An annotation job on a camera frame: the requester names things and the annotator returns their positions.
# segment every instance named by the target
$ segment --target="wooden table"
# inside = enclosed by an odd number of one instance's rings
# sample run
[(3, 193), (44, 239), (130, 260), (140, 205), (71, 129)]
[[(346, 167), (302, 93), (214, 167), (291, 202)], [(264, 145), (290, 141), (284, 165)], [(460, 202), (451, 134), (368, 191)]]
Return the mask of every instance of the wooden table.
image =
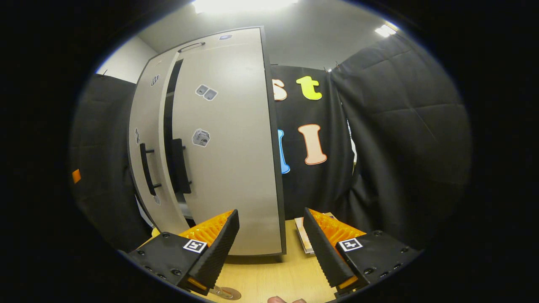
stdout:
[(241, 298), (232, 301), (211, 293), (206, 298), (218, 303), (266, 303), (275, 295), (288, 303), (301, 298), (307, 303), (334, 300), (337, 290), (329, 287), (316, 257), (305, 254), (300, 241), (294, 220), (287, 220), (286, 255), (228, 256), (216, 285), (234, 288), (241, 293)]

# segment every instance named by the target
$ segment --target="black fabric backdrop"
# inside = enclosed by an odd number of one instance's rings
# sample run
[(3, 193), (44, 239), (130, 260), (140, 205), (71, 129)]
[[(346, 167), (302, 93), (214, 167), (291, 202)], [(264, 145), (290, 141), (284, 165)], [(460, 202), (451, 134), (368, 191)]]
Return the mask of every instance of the black fabric backdrop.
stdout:
[[(309, 207), (320, 212), (332, 212), (337, 218), (345, 217), (347, 195), (354, 165), (354, 152), (344, 111), (337, 92), (330, 85), (329, 75), (312, 68), (279, 66), (271, 67), (273, 79), (281, 80), (288, 96), (275, 101), (277, 125), (284, 131), (282, 150), (290, 171), (282, 175), (287, 220), (303, 217)], [(319, 82), (314, 89), (322, 93), (319, 100), (303, 96), (296, 80), (311, 76)], [(307, 165), (307, 149), (300, 126), (318, 124), (320, 145), (327, 160)]]
[(423, 248), (460, 200), (471, 165), (466, 109), (444, 69), (394, 35), (333, 69), (356, 145), (346, 218)]
[(135, 84), (94, 74), (73, 119), (70, 171), (77, 206), (115, 249), (133, 251), (151, 237), (135, 200), (127, 154), (127, 122)]

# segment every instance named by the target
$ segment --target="white wall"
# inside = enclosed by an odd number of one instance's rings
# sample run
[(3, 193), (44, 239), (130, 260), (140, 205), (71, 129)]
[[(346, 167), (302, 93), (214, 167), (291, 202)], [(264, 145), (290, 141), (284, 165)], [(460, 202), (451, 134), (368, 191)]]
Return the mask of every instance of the white wall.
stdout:
[(148, 60), (157, 55), (148, 44), (138, 36), (117, 49), (96, 71), (105, 75), (136, 83)]

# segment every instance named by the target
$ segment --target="ceiling light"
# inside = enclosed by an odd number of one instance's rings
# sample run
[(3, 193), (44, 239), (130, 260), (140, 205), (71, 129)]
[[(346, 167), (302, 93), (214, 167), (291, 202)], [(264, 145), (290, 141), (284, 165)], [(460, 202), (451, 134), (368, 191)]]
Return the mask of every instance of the ceiling light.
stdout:
[(196, 13), (237, 12), (278, 9), (296, 2), (298, 0), (195, 0), (193, 5)]
[(394, 29), (390, 28), (389, 26), (385, 24), (382, 25), (380, 28), (375, 29), (374, 31), (384, 38), (397, 33)]

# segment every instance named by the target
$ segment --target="finger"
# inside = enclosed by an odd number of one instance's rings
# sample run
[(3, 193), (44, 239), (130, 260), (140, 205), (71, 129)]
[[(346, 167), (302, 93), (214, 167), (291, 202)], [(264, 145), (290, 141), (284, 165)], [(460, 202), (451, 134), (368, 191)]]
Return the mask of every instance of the finger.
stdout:
[(269, 298), (268, 303), (286, 303), (286, 302), (276, 295), (274, 297)]

